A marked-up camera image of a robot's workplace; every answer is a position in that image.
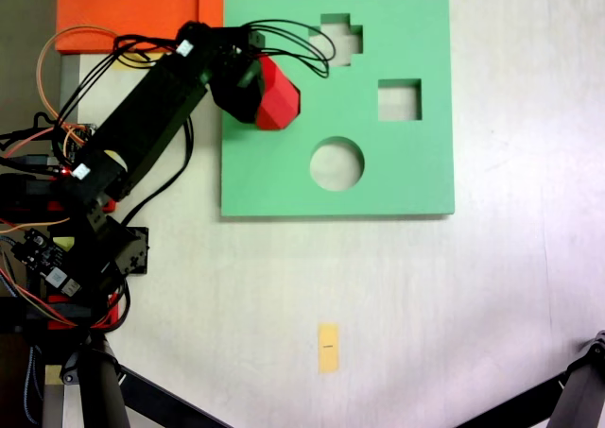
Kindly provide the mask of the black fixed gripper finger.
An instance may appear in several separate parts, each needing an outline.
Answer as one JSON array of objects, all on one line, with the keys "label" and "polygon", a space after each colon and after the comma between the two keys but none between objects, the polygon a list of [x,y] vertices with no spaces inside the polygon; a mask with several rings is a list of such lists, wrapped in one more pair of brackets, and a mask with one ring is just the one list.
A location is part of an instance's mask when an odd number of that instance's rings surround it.
[{"label": "black fixed gripper finger", "polygon": [[242,59],[222,64],[209,83],[217,106],[237,121],[256,122],[264,93],[259,60]]}]

